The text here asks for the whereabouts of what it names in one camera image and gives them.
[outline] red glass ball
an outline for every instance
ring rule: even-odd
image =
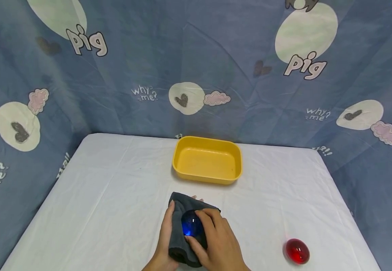
[[[309,261],[310,251],[307,245],[298,239],[291,239],[285,246],[286,254],[293,262],[304,265]]]

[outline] blue ball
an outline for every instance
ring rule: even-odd
[[[200,236],[204,232],[204,226],[196,215],[195,210],[185,212],[181,217],[182,232],[185,236]]]

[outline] gray towel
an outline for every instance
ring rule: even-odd
[[[171,200],[174,200],[175,202],[175,211],[173,211],[172,215],[172,234],[169,242],[169,256],[177,262],[185,263],[193,268],[199,268],[202,266],[201,263],[197,259],[196,254],[190,248],[190,245],[188,245],[184,239],[181,217],[189,210],[218,208],[177,192],[173,192],[170,195],[169,202],[171,202]]]

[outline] yellow container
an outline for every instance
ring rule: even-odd
[[[224,140],[183,137],[176,144],[172,166],[183,179],[228,185],[241,176],[241,150]]]

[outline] human hand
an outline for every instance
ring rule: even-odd
[[[245,265],[240,245],[227,219],[216,209],[196,211],[204,226],[208,249],[191,236],[185,236],[196,256],[208,271],[250,271]]]
[[[157,248],[154,255],[142,271],[175,271],[178,269],[178,263],[169,256],[169,242],[172,234],[172,214],[175,210],[175,202],[169,203],[160,228]]]

